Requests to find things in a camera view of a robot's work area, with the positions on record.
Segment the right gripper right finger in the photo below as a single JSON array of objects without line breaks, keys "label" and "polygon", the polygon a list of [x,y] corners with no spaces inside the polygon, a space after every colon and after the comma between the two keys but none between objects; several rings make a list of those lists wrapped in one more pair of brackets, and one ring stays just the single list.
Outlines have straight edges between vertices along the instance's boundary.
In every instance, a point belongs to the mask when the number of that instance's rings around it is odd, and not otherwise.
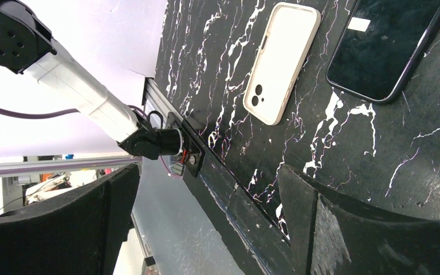
[{"label": "right gripper right finger", "polygon": [[440,221],[380,209],[289,165],[278,189],[296,274],[440,274]]}]

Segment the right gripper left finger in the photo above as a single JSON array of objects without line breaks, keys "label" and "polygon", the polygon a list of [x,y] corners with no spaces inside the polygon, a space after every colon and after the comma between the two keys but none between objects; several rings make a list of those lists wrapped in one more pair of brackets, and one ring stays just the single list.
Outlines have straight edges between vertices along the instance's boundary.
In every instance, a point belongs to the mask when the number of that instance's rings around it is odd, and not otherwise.
[{"label": "right gripper left finger", "polygon": [[0,274],[112,274],[139,182],[130,164],[0,215]]}]

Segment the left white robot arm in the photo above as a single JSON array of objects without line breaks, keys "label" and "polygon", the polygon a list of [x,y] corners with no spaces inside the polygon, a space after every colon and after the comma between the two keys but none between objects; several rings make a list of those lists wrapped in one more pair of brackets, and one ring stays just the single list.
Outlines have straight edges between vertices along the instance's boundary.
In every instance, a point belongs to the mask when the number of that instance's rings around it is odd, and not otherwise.
[{"label": "left white robot arm", "polygon": [[0,1],[0,66],[57,91],[133,156],[156,160],[183,150],[179,129],[154,128],[150,115],[124,104],[93,77],[21,1]]}]

